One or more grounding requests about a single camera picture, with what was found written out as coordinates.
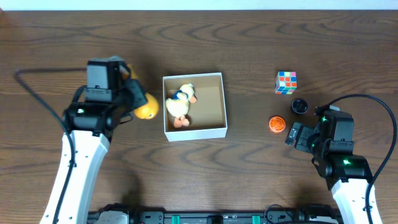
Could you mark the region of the orange yellow rubber toy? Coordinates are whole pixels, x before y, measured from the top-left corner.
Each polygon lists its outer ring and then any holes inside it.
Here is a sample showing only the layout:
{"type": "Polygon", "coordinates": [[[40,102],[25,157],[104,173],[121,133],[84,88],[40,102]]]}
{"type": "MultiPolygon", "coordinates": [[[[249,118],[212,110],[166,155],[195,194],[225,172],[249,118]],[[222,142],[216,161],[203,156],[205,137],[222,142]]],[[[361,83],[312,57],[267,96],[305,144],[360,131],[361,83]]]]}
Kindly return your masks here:
{"type": "Polygon", "coordinates": [[[147,103],[134,110],[134,115],[140,119],[153,119],[159,112],[159,103],[153,95],[145,90],[147,103]]]}

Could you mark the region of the plush duck toy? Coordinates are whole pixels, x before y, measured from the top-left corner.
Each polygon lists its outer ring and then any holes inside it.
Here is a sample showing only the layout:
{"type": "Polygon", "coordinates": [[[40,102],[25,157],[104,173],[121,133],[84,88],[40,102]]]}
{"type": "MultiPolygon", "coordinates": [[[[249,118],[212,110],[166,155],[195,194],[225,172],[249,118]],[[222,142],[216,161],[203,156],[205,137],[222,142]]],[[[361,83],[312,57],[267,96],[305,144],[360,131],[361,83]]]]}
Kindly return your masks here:
{"type": "Polygon", "coordinates": [[[175,119],[174,128],[187,127],[190,125],[189,120],[185,117],[189,111],[190,103],[196,103],[194,84],[183,84],[171,98],[165,101],[166,109],[175,119]]]}

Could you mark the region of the colourful puzzle cube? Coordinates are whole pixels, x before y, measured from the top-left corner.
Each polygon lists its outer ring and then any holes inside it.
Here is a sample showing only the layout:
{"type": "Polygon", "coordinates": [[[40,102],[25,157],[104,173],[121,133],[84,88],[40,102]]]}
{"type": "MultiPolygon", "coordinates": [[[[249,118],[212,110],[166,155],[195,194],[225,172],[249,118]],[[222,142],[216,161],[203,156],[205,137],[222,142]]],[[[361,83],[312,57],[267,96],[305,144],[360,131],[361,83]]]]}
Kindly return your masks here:
{"type": "Polygon", "coordinates": [[[274,83],[277,95],[291,95],[297,89],[297,74],[296,72],[278,72],[274,83]]]}

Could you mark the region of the white cardboard box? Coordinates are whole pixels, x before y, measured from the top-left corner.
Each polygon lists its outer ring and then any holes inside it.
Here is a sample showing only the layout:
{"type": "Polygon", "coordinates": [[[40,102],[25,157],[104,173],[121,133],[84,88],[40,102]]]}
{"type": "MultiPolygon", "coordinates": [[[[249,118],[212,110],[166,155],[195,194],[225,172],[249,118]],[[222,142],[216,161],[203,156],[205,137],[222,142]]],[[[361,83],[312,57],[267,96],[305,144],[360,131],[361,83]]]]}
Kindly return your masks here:
{"type": "Polygon", "coordinates": [[[223,138],[228,130],[222,73],[202,73],[163,77],[164,133],[168,141],[223,138]],[[190,103],[185,116],[190,125],[174,128],[174,117],[165,101],[183,84],[194,84],[196,103],[190,103]]]}

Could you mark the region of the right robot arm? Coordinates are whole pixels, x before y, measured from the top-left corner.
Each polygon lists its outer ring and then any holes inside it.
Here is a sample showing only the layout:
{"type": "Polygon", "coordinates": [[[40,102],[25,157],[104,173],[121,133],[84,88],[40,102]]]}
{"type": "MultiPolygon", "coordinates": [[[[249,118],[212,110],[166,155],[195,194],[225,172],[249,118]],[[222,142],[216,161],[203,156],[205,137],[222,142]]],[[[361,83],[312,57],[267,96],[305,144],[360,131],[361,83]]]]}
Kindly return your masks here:
{"type": "Polygon", "coordinates": [[[312,164],[326,180],[343,223],[369,223],[367,211],[373,223],[381,223],[375,188],[366,196],[373,177],[369,164],[353,154],[353,129],[351,114],[326,110],[314,127],[294,122],[285,143],[313,156],[312,164]]]}

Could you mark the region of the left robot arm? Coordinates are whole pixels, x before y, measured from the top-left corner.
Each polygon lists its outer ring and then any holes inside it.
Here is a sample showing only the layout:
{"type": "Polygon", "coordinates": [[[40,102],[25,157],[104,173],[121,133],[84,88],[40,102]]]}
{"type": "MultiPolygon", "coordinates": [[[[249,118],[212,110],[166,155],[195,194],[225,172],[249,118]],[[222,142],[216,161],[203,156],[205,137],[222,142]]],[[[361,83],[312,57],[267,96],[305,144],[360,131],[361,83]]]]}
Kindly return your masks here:
{"type": "Polygon", "coordinates": [[[86,223],[96,178],[113,131],[134,109],[146,105],[136,78],[114,87],[79,87],[63,112],[62,156],[41,223],[86,223]]]}

